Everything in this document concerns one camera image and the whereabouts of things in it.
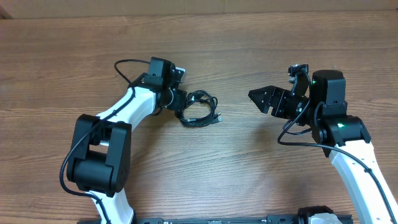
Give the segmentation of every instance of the black cable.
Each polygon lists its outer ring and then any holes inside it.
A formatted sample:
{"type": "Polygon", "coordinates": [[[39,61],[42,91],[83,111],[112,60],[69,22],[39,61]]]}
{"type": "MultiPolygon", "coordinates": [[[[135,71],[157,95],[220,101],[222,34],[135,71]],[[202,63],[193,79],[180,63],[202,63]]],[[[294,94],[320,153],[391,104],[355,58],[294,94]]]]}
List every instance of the black cable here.
{"type": "Polygon", "coordinates": [[[221,122],[223,119],[219,118],[221,113],[216,114],[218,100],[216,97],[211,96],[204,90],[197,90],[193,93],[187,95],[187,100],[185,102],[184,109],[181,111],[176,111],[175,116],[181,121],[181,123],[186,127],[205,127],[209,124],[215,124],[221,122]],[[210,107],[210,113],[202,118],[184,118],[184,110],[190,107],[195,102],[206,103],[210,107]]]}
{"type": "Polygon", "coordinates": [[[152,115],[152,116],[157,116],[157,115],[159,115],[159,114],[162,112],[162,110],[163,110],[163,107],[161,107],[161,108],[158,110],[158,112],[153,113],[153,114],[151,114],[151,115],[152,115]]]}
{"type": "Polygon", "coordinates": [[[293,125],[294,123],[296,123],[296,122],[299,120],[299,118],[306,112],[306,110],[308,109],[308,107],[309,107],[309,105],[310,105],[310,103],[311,103],[311,79],[310,79],[310,77],[308,76],[308,73],[306,73],[306,72],[305,72],[305,73],[300,73],[300,74],[298,74],[298,75],[306,75],[306,76],[307,76],[307,79],[308,79],[308,86],[310,87],[310,88],[309,88],[309,89],[310,89],[310,97],[309,97],[310,99],[309,99],[307,105],[305,105],[304,110],[302,110],[302,112],[301,112],[292,122],[290,122],[289,125],[282,131],[282,133],[281,133],[281,134],[279,135],[279,137],[278,137],[277,142],[278,142],[279,144],[285,145],[285,146],[310,146],[310,147],[327,148],[327,149],[330,149],[330,150],[332,150],[332,151],[340,152],[340,153],[342,153],[342,154],[344,154],[344,155],[350,157],[352,160],[354,160],[355,162],[357,162],[358,164],[360,164],[360,165],[364,168],[364,171],[367,172],[367,173],[372,177],[374,183],[376,184],[376,187],[379,189],[380,195],[381,195],[381,197],[382,197],[384,203],[386,204],[386,208],[387,208],[387,211],[388,211],[388,213],[389,213],[389,215],[390,215],[390,217],[391,217],[391,221],[393,222],[393,224],[397,224],[397,220],[395,219],[395,216],[394,216],[394,213],[392,212],[390,203],[388,202],[388,199],[387,199],[387,197],[386,197],[386,194],[384,193],[383,188],[381,187],[381,184],[380,184],[379,180],[378,180],[377,177],[374,175],[372,169],[370,169],[370,168],[369,168],[364,162],[362,162],[360,159],[358,159],[358,158],[355,157],[354,155],[352,155],[352,154],[350,154],[350,153],[348,153],[348,152],[346,152],[346,151],[344,151],[344,150],[341,150],[341,149],[338,149],[338,148],[332,147],[332,146],[327,146],[327,145],[322,145],[322,144],[315,144],[315,143],[308,143],[308,142],[282,142],[282,141],[281,141],[283,135],[284,135],[285,133],[287,133],[287,131],[292,127],[292,125],[293,125]]]}
{"type": "Polygon", "coordinates": [[[114,63],[114,69],[119,73],[120,76],[122,76],[125,81],[127,81],[129,84],[131,84],[130,79],[128,79],[128,77],[126,77],[125,75],[123,75],[123,73],[120,72],[120,70],[118,69],[118,64],[122,63],[122,62],[142,62],[142,63],[149,63],[148,61],[145,60],[139,60],[139,59],[124,59],[124,60],[118,60],[117,62],[114,63]]]}
{"type": "Polygon", "coordinates": [[[317,118],[317,116],[318,116],[318,110],[319,110],[319,107],[320,107],[321,105],[324,105],[324,104],[325,104],[325,102],[323,102],[323,101],[319,102],[319,103],[317,104],[317,106],[315,107],[315,111],[313,112],[313,123],[314,123],[315,127],[317,127],[318,129],[319,129],[319,126],[318,126],[318,118],[317,118]]]}
{"type": "MultiPolygon", "coordinates": [[[[287,127],[287,125],[288,124],[290,124],[292,122],[292,120],[288,120],[285,124],[284,124],[284,126],[282,127],[282,129],[285,129],[286,127],[287,127]]],[[[304,129],[303,131],[299,131],[299,132],[296,132],[296,133],[291,133],[291,132],[286,132],[286,134],[291,134],[291,135],[302,135],[302,134],[305,134],[305,133],[309,133],[310,131],[312,131],[312,129],[311,128],[307,128],[307,129],[304,129]]]]}
{"type": "Polygon", "coordinates": [[[125,108],[131,101],[132,99],[136,96],[136,91],[134,89],[135,86],[137,86],[139,84],[139,82],[141,82],[141,80],[144,78],[144,74],[141,74],[137,79],[135,79],[133,82],[131,82],[126,76],[124,76],[119,69],[117,68],[117,64],[121,63],[121,62],[143,62],[143,63],[149,63],[147,61],[144,60],[136,60],[136,59],[125,59],[125,60],[119,60],[114,64],[114,67],[116,69],[116,71],[120,74],[120,76],[122,76],[129,84],[129,88],[132,88],[132,94],[130,96],[130,98],[123,103],[118,109],[114,110],[111,114],[109,114],[108,116],[106,116],[105,118],[101,119],[100,121],[98,121],[85,135],[83,135],[83,137],[81,137],[81,139],[75,144],[75,146],[69,151],[69,153],[67,154],[67,156],[64,158],[62,165],[61,165],[61,169],[60,169],[60,184],[61,187],[64,189],[64,191],[66,191],[67,193],[70,193],[72,195],[76,195],[76,196],[82,196],[82,197],[90,197],[96,200],[96,203],[99,204],[99,206],[101,207],[101,210],[104,214],[106,223],[111,223],[111,220],[108,217],[108,214],[106,213],[104,204],[102,202],[102,200],[100,198],[98,198],[96,195],[93,194],[88,194],[88,193],[83,193],[83,192],[76,192],[74,190],[70,190],[66,185],[65,182],[63,181],[63,173],[65,171],[65,168],[67,166],[68,160],[70,158],[70,156],[75,152],[76,148],[79,146],[79,144],[81,144],[81,142],[83,142],[83,140],[85,138],[87,138],[96,128],[98,128],[101,124],[103,124],[105,121],[107,121],[108,119],[112,118],[113,116],[115,116],[118,112],[120,112],[123,108],[125,108]]]}

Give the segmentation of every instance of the wooden table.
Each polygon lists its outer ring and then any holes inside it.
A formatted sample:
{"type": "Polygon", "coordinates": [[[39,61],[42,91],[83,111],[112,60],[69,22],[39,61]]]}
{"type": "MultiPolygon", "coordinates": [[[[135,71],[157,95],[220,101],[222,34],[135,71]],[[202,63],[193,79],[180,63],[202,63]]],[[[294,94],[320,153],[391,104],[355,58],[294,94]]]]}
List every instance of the wooden table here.
{"type": "MultiPolygon", "coordinates": [[[[248,98],[267,85],[291,88],[287,68],[295,63],[308,63],[311,73],[344,73],[348,113],[365,122],[398,197],[396,11],[3,20],[1,223],[98,216],[91,200],[61,189],[59,168],[77,117],[124,95],[113,63],[151,56],[186,68],[181,87],[216,96],[224,121],[184,128],[164,111],[137,127],[125,189],[138,217],[263,217],[309,205],[355,215],[322,150],[277,144],[286,121],[262,114],[248,98]]],[[[120,68],[130,78],[147,71],[139,63],[120,68]]]]}

